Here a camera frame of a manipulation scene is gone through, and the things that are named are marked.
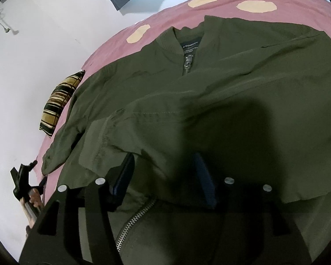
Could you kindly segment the person's left hand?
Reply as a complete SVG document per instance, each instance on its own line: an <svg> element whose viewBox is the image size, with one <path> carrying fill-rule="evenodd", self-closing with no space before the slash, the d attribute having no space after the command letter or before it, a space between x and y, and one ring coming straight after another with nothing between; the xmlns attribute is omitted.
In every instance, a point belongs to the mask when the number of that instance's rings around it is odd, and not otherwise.
<svg viewBox="0 0 331 265"><path fill-rule="evenodd" d="M36 188L32 189L29 193L29 203L32 204L39 211L43 210L44 205L42 203L42 199L40 197L39 191ZM31 229L34 226L35 221L32 219L30 213L28 212L27 208L25 207L24 198L20 199L20 204L21 204L23 212L28 220L28 225L25 228L25 238L27 239L30 234Z"/></svg>

